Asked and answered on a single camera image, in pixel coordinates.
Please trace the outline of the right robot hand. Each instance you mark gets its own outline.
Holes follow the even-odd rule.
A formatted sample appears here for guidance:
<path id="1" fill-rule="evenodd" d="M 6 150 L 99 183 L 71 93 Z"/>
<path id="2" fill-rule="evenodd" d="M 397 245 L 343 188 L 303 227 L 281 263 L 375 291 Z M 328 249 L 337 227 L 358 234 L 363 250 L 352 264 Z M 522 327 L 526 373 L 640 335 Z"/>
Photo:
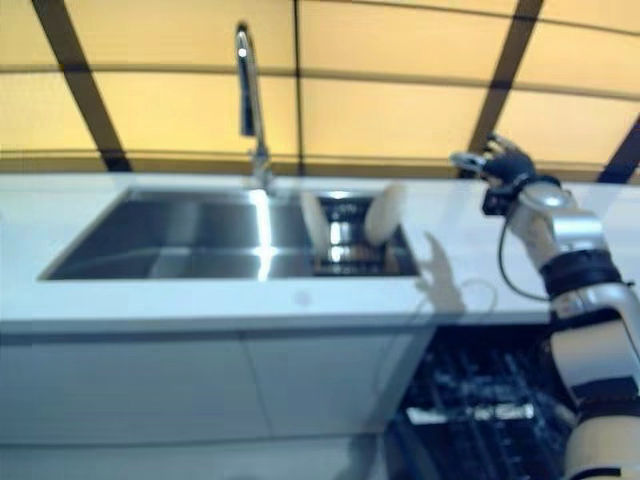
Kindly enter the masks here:
<path id="1" fill-rule="evenodd" d="M 501 184 L 513 184 L 536 175 L 533 160 L 520 147 L 506 137 L 492 132 L 487 136 L 481 153 L 457 151 L 449 161 L 463 172 L 471 172 L 483 179 L 494 179 Z"/>

